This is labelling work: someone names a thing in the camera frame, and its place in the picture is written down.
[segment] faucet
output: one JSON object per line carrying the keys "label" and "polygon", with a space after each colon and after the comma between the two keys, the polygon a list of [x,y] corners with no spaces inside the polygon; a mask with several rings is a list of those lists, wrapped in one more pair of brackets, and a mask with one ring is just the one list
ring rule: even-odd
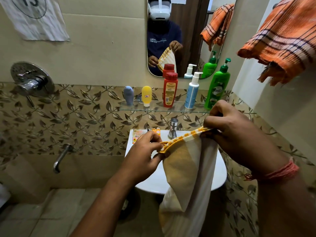
{"label": "faucet", "polygon": [[169,134],[168,134],[168,138],[169,139],[174,139],[177,137],[177,134],[176,134],[176,127],[178,125],[178,119],[177,118],[171,118],[171,124],[170,124],[170,131],[169,131]]}
{"label": "faucet", "polygon": [[56,162],[54,163],[54,173],[58,174],[60,173],[59,170],[59,164],[61,163],[62,159],[65,157],[65,155],[67,154],[68,151],[72,152],[74,147],[71,144],[64,144],[63,145],[63,151],[60,153],[60,155],[58,156]]}

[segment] printed circle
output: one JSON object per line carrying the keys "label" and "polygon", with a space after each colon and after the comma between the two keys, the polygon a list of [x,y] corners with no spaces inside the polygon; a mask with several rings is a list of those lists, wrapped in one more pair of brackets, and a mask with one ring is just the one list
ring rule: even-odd
{"label": "printed circle", "polygon": [[11,0],[13,4],[26,16],[40,19],[47,12],[46,0]]}

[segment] green pump dispenser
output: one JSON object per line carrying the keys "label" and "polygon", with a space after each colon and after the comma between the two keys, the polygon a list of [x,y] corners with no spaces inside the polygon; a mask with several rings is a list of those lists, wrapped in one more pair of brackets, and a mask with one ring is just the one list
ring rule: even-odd
{"label": "green pump dispenser", "polygon": [[201,76],[201,79],[205,79],[205,78],[208,78],[210,77],[216,67],[217,67],[217,63],[216,63],[216,51],[212,51],[213,52],[213,57],[210,58],[210,61],[208,63],[205,63],[204,67],[203,67],[203,75]]}
{"label": "green pump dispenser", "polygon": [[213,79],[211,81],[211,85],[209,88],[209,92],[207,94],[207,98],[205,101],[205,105],[204,105],[206,109],[211,109],[215,105],[215,103],[221,99],[227,87],[227,84],[230,78],[230,73],[227,72],[228,62],[231,62],[230,58],[226,58],[225,64],[222,65],[220,70],[216,71],[213,76]]}

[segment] brown door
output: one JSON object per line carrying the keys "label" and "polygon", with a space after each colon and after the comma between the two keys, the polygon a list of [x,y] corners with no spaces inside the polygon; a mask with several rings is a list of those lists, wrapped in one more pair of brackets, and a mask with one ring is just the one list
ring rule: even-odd
{"label": "brown door", "polygon": [[177,66],[179,77],[186,73],[188,64],[199,62],[199,34],[204,28],[207,7],[210,0],[186,0],[186,4],[172,4],[170,20],[182,31],[183,58]]}

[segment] striped cloth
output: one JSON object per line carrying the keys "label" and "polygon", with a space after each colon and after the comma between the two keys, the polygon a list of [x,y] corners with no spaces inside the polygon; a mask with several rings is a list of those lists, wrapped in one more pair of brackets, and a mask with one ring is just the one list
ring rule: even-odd
{"label": "striped cloth", "polygon": [[212,43],[223,45],[226,38],[233,12],[234,4],[225,4],[217,8],[212,16],[211,22],[201,32],[201,38],[212,50]]}
{"label": "striped cloth", "polygon": [[260,82],[288,83],[315,61],[315,20],[316,0],[282,0],[237,55],[267,66]]}
{"label": "striped cloth", "polygon": [[200,138],[210,129],[200,127],[165,145],[170,156],[163,161],[170,188],[159,207],[159,220],[165,237],[198,237],[211,194],[217,156],[217,143]]}
{"label": "striped cloth", "polygon": [[177,72],[176,58],[172,50],[169,49],[169,47],[165,49],[165,51],[158,60],[158,68],[161,72],[163,72],[165,64],[174,64],[174,72]]}

